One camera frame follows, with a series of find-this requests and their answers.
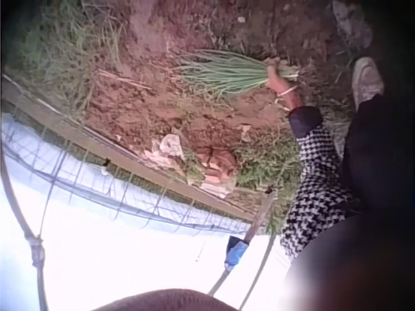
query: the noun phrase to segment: wire fence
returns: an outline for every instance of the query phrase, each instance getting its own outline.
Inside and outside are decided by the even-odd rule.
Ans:
[[[5,154],[54,189],[103,205],[115,211],[114,219],[131,214],[159,224],[201,231],[243,234],[250,221],[182,196],[109,163],[93,150],[77,145],[42,125],[14,104],[2,100],[2,142]]]

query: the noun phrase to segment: white sneaker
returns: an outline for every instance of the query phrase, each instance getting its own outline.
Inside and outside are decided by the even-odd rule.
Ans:
[[[351,88],[353,89],[356,111],[362,102],[372,99],[376,94],[383,95],[385,85],[373,59],[362,57],[357,60],[353,70]]]

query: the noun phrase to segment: black pants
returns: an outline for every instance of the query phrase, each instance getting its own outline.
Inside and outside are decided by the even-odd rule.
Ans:
[[[414,206],[413,116],[411,102],[381,95],[361,103],[354,116],[342,173],[363,210]]]

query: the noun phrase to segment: green onion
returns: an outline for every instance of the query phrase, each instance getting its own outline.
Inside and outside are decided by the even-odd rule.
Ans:
[[[253,58],[216,50],[198,50],[186,54],[176,68],[190,84],[205,92],[238,94],[268,82],[267,65]],[[296,81],[298,67],[278,64],[278,75]]]

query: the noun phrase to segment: brown soil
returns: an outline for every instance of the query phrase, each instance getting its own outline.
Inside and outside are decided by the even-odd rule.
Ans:
[[[125,0],[126,18],[118,75],[151,89],[97,78],[97,91],[86,124],[113,141],[140,153],[151,139],[180,129],[183,144],[232,148],[241,141],[241,124],[250,135],[286,127],[286,112],[263,88],[239,97],[215,100],[190,95],[174,77],[175,55],[197,48],[231,49],[258,59],[279,56],[302,67],[303,96],[341,100],[350,93],[348,63],[336,22],[325,1]],[[243,16],[245,23],[237,18]]]

